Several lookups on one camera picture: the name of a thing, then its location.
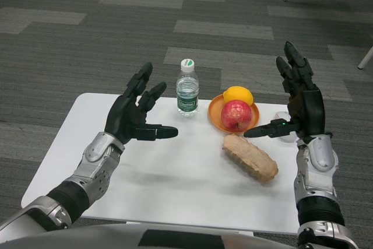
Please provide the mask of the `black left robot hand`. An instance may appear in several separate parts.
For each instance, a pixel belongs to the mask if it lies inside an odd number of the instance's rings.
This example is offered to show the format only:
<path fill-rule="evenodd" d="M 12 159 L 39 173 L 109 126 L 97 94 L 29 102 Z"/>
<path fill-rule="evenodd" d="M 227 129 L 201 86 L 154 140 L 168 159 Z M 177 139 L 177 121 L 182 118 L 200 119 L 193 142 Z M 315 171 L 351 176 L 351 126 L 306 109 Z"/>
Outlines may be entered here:
<path fill-rule="evenodd" d="M 149 91 L 145 88 L 153 71 L 153 65 L 146 63 L 127 83 L 126 89 L 112 105 L 104 131 L 116 137 L 122 144 L 131 139 L 155 141 L 174 138 L 178 129 L 161 124 L 148 124 L 147 113 L 167 88 L 161 82 Z"/>

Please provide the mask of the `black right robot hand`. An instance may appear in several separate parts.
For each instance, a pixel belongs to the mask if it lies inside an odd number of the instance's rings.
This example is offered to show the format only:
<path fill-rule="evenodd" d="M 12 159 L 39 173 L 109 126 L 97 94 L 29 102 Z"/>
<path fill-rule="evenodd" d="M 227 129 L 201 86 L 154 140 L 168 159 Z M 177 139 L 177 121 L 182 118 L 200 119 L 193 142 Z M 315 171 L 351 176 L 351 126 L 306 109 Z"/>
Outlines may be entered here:
<path fill-rule="evenodd" d="M 283 88 L 290 94 L 290 120 L 276 119 L 244 132 L 246 138 L 268 136 L 277 138 L 295 132 L 299 138 L 325 133 L 325 107 L 322 93 L 312 81 L 313 71 L 308 60 L 287 41 L 284 45 L 286 60 L 278 56 L 276 66 L 283 78 Z"/>

